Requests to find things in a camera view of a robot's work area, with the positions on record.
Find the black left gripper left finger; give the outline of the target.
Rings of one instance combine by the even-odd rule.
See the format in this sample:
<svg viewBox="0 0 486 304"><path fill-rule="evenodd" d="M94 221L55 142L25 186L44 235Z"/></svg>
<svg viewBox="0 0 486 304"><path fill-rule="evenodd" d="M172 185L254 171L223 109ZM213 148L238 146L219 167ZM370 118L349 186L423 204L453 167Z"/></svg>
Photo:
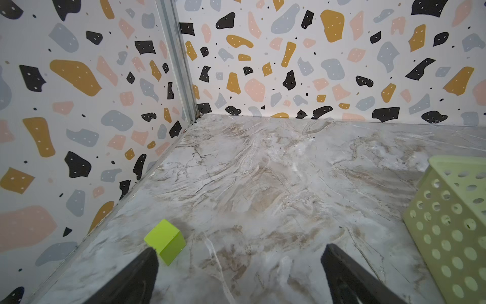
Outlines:
<svg viewBox="0 0 486 304"><path fill-rule="evenodd" d="M115 277L93 294L85 303L143 303L152 298L158 273L158 257L152 248L146 248Z"/></svg>

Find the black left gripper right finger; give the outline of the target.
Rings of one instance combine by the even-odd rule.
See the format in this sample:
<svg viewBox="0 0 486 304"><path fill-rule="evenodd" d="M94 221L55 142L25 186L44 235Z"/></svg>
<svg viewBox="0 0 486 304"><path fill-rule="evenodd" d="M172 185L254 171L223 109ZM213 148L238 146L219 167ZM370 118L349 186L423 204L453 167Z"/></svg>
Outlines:
<svg viewBox="0 0 486 304"><path fill-rule="evenodd" d="M334 303L404 303L335 244L328 244L320 262Z"/></svg>

